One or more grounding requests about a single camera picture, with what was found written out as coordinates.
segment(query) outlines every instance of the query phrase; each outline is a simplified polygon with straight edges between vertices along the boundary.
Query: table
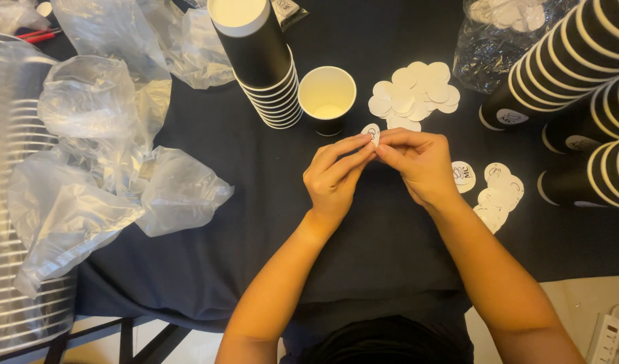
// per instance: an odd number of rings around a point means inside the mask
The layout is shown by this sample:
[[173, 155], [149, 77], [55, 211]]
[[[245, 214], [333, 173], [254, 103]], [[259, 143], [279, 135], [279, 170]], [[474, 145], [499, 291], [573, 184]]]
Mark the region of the table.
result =
[[[300, 76], [334, 65], [358, 95], [344, 132], [316, 134], [306, 116], [293, 128], [267, 127], [236, 82], [192, 90], [173, 79], [172, 99], [155, 145], [181, 148], [235, 185], [235, 195], [206, 226], [146, 237], [134, 224], [80, 266], [77, 313], [151, 315], [221, 332], [231, 310], [267, 259], [297, 227], [310, 199], [302, 173], [315, 150], [370, 122], [373, 85], [414, 61], [452, 65], [464, 14], [457, 0], [299, 1], [310, 14], [286, 31]], [[42, 46], [64, 60], [66, 37]], [[523, 180], [525, 195], [496, 237], [540, 282], [619, 275], [619, 210], [562, 209], [545, 202], [536, 181], [571, 158], [546, 149], [543, 122], [491, 131], [478, 120], [485, 95], [463, 89], [458, 111], [434, 112], [423, 130], [449, 138], [452, 160], [477, 172], [502, 162]], [[482, 179], [464, 194], [474, 206]], [[329, 332], [346, 323], [402, 313], [454, 315], [469, 302], [438, 232], [409, 197], [398, 173], [372, 163], [354, 203], [307, 280], [290, 328]]]

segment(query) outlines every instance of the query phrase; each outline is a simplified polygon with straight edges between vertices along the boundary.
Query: power strip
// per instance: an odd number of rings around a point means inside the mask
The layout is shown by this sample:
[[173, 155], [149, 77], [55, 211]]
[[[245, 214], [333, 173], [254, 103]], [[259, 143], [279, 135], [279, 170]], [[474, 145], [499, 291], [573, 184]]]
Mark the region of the power strip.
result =
[[619, 320], [600, 313], [593, 333], [590, 349], [586, 355], [588, 364], [611, 364], [619, 344]]

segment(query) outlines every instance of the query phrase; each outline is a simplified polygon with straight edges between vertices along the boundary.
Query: hand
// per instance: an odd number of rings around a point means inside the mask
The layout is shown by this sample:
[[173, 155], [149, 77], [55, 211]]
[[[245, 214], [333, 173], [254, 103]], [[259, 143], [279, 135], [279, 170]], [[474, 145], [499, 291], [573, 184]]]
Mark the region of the hand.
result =
[[[376, 156], [375, 144], [370, 139], [370, 134], [359, 134], [320, 147], [303, 173], [303, 182], [312, 198], [312, 212], [332, 231], [350, 210], [361, 171]], [[340, 155], [362, 146], [357, 153], [337, 161]]]
[[449, 143], [444, 135], [404, 128], [384, 130], [376, 154], [400, 171], [409, 194], [421, 206], [430, 208], [461, 198], [453, 179]]

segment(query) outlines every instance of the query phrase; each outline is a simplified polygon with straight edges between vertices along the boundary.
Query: person's left hand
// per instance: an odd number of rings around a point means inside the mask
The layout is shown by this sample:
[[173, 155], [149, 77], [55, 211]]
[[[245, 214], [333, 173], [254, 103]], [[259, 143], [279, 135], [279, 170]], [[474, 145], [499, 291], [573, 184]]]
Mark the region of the person's left hand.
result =
[[[326, 228], [335, 230], [350, 210], [361, 171], [376, 156], [375, 144], [370, 139], [370, 134], [359, 134], [320, 147], [303, 173], [303, 182], [312, 198], [312, 212], [328, 225]], [[337, 161], [342, 154], [362, 146], [357, 153]]]

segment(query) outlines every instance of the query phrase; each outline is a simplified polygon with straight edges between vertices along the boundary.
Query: forearm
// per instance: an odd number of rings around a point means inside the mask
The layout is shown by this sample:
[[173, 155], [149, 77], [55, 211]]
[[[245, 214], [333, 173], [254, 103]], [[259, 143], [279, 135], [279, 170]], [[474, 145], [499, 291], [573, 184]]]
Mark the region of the forearm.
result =
[[462, 198], [429, 207], [476, 310], [496, 330], [560, 327], [548, 297]]
[[277, 342], [296, 309], [314, 261], [335, 229], [309, 211], [242, 295], [225, 337]]

